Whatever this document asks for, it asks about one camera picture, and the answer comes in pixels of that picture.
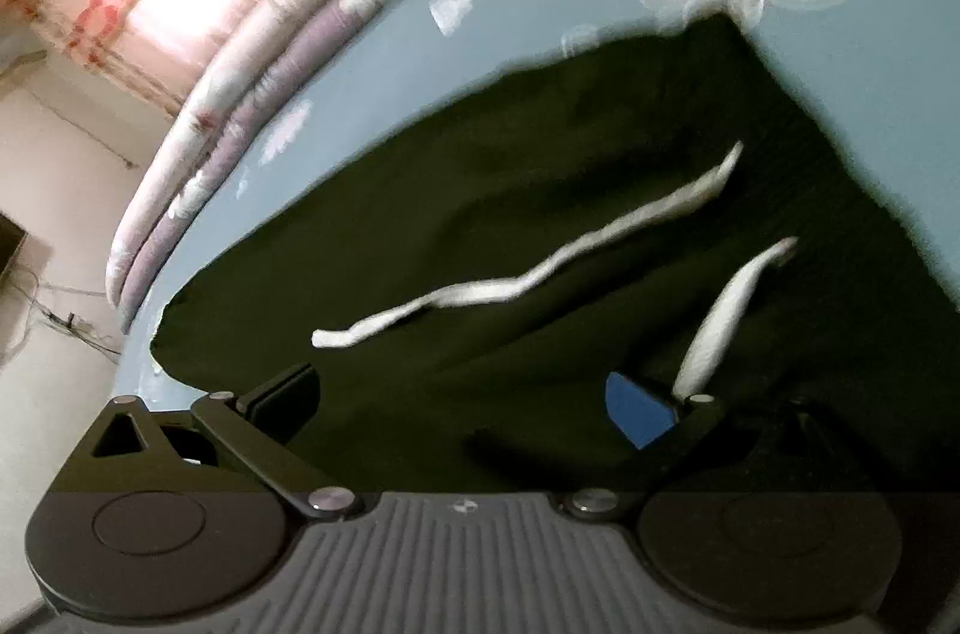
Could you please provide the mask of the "black drawstring pants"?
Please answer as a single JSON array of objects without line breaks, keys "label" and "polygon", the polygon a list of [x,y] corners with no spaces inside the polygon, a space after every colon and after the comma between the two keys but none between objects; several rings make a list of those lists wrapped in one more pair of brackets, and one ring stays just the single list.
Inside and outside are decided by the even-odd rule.
[{"label": "black drawstring pants", "polygon": [[898,627],[957,582],[957,306],[722,14],[428,113],[195,274],[149,351],[236,393],[314,364],[293,447],[358,491],[616,485],[608,376],[699,372],[743,432],[675,480],[880,492]]}]

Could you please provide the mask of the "white air conditioner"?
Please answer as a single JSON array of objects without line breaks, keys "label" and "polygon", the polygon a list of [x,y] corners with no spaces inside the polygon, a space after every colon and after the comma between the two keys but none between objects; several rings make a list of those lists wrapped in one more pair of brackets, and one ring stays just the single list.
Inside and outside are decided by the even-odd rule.
[{"label": "white air conditioner", "polygon": [[10,78],[10,76],[20,70],[20,68],[36,65],[36,63],[43,63],[46,58],[46,49],[36,49],[31,52],[18,53],[16,57],[7,57],[5,58],[5,62],[2,63],[0,79]]}]

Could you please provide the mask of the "teal patterned bed sheet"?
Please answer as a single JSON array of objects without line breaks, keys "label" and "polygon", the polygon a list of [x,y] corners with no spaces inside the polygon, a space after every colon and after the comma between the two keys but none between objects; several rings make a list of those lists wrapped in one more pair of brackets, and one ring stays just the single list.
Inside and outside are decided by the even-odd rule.
[{"label": "teal patterned bed sheet", "polygon": [[[757,0],[755,37],[958,274],[958,0]],[[392,0],[299,85],[205,203],[127,320],[114,391],[192,402],[149,343],[197,271],[389,131],[497,71],[665,21],[643,0]]]}]

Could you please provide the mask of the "pink purple folded quilt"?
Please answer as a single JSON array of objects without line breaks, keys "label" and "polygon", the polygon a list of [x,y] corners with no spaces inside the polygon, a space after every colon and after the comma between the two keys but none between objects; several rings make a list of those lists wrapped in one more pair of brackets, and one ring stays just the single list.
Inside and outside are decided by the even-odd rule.
[{"label": "pink purple folded quilt", "polygon": [[190,91],[110,246],[106,294],[132,325],[184,232],[265,127],[391,0],[265,0]]}]

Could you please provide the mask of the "wall mounted television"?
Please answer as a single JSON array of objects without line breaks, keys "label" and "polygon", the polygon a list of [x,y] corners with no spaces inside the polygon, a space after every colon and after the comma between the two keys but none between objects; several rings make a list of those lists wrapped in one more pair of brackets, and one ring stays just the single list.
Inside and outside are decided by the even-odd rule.
[{"label": "wall mounted television", "polygon": [[20,224],[5,214],[0,214],[0,285],[5,283],[14,263],[28,239],[28,233]]}]

